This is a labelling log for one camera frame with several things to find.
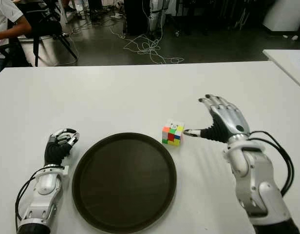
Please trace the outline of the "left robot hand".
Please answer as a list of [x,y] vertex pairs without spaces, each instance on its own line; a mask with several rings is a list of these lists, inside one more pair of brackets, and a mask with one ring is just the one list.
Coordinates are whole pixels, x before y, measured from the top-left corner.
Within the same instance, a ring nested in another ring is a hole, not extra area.
[[44,165],[61,165],[78,142],[79,133],[70,128],[62,128],[49,136],[44,152]]

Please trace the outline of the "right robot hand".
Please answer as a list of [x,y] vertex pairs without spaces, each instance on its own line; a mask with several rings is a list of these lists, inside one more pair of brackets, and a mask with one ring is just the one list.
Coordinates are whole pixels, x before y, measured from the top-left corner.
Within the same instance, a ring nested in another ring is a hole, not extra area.
[[200,98],[209,110],[213,124],[205,129],[186,129],[184,135],[201,137],[208,140],[228,143],[228,140],[235,135],[248,137],[250,128],[242,112],[232,103],[223,97],[211,94]]

